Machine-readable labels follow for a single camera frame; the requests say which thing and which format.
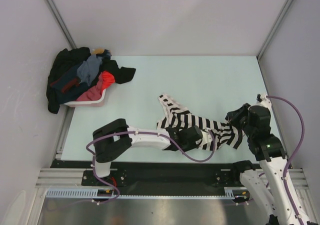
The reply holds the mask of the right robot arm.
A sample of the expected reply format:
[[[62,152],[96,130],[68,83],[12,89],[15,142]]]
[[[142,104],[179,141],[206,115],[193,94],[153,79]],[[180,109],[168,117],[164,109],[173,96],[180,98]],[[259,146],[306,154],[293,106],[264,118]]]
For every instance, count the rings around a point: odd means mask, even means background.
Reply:
[[[262,101],[254,105],[246,103],[227,113],[226,120],[247,136],[249,150],[259,163],[268,185],[263,184],[248,160],[234,163],[236,170],[230,173],[230,179],[237,186],[245,186],[265,212],[269,225],[311,225],[288,173],[282,142],[271,133],[271,111],[271,102]]]

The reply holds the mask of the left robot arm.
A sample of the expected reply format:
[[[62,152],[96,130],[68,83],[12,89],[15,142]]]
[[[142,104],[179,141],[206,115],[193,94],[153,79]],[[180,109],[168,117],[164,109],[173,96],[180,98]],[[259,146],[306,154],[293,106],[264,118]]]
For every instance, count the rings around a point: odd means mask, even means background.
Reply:
[[[124,118],[108,123],[92,133],[94,147],[93,179],[105,185],[111,178],[111,164],[132,148],[188,152],[196,149],[204,138],[199,127],[140,130],[127,125]]]

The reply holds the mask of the black white striped tank top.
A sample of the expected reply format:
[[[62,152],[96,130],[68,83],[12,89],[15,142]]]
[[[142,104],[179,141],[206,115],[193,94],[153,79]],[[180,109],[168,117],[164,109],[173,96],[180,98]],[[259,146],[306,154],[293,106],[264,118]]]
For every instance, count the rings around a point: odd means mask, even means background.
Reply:
[[[228,145],[233,149],[238,149],[241,145],[244,138],[242,130],[235,128],[227,121],[218,122],[194,115],[187,107],[165,93],[158,97],[158,101],[162,106],[164,117],[156,123],[157,129],[187,129],[192,126],[197,126],[201,131],[210,131],[214,137],[214,144],[211,146],[198,146],[200,150],[217,151],[222,145]]]

